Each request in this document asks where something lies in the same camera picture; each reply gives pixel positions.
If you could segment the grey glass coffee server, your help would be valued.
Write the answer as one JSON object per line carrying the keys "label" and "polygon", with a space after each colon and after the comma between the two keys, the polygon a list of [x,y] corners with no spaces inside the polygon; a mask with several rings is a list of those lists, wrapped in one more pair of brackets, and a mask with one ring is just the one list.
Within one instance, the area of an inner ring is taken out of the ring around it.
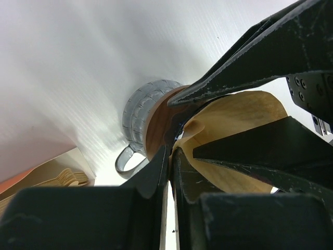
{"label": "grey glass coffee server", "polygon": [[[129,179],[148,164],[144,144],[148,115],[158,101],[181,86],[179,82],[172,80],[151,81],[137,89],[127,101],[122,115],[122,128],[128,146],[115,161],[115,169],[121,177]],[[132,169],[125,170],[126,163],[135,153],[141,154],[144,159]]]}

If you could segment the orange coffee filter packet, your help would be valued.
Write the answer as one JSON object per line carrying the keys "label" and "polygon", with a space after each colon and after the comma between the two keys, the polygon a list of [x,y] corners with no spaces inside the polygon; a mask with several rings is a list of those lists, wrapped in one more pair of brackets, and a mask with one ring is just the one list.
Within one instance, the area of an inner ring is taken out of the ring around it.
{"label": "orange coffee filter packet", "polygon": [[95,175],[76,147],[1,182],[1,216],[21,190],[30,187],[93,186]]}

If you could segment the brown paper coffee filter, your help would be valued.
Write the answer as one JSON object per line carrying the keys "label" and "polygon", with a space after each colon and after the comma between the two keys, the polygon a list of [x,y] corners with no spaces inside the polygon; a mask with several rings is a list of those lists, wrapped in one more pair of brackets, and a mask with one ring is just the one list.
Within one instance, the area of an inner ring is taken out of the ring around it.
{"label": "brown paper coffee filter", "polygon": [[246,146],[257,149],[259,139],[243,142],[240,133],[286,117],[287,112],[282,103],[269,92],[245,91],[232,94],[212,101],[190,118],[185,123],[182,138],[175,142],[173,149],[180,148],[190,165],[223,192],[270,193],[270,184],[225,165],[218,166],[194,159],[193,150],[208,144],[208,152],[223,160],[233,152],[243,154]]}

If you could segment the blue glass ribbed dripper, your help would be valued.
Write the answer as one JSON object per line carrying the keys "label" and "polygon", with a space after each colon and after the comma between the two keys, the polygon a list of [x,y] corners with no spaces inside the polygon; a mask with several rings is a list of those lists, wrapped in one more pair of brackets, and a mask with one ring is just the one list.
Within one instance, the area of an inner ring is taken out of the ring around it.
{"label": "blue glass ribbed dripper", "polygon": [[177,130],[175,132],[174,140],[172,145],[174,145],[178,140],[180,140],[183,137],[184,134],[184,123],[179,123]]}

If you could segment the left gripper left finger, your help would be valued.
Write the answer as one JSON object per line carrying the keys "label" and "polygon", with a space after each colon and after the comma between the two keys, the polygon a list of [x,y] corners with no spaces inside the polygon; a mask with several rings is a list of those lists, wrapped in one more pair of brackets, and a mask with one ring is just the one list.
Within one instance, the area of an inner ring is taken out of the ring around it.
{"label": "left gripper left finger", "polygon": [[120,186],[31,187],[1,219],[1,249],[164,249],[170,150]]}

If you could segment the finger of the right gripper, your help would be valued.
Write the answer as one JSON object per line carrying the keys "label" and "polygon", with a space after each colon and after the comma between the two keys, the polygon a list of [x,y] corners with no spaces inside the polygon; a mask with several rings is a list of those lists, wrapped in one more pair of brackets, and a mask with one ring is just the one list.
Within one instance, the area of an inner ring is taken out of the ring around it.
{"label": "finger of the right gripper", "polygon": [[168,105],[196,103],[281,77],[328,72],[332,72],[332,1],[297,1],[252,26]]}
{"label": "finger of the right gripper", "polygon": [[259,147],[233,152],[226,160],[208,152],[205,144],[193,157],[239,172],[287,190],[332,193],[332,146],[292,117],[240,133],[243,142],[259,139]]}

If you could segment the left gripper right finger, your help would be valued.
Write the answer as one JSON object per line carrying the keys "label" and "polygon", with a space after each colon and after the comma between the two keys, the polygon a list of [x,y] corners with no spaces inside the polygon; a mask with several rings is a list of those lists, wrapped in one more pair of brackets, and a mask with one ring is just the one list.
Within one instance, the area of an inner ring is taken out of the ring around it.
{"label": "left gripper right finger", "polygon": [[178,249],[332,249],[332,220],[305,194],[228,194],[172,159]]}

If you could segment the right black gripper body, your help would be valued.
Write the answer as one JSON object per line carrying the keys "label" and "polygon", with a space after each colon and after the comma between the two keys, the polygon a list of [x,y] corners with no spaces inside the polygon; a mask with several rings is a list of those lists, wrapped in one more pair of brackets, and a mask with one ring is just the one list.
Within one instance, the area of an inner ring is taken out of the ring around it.
{"label": "right black gripper body", "polygon": [[286,77],[293,102],[320,120],[332,122],[332,72]]}

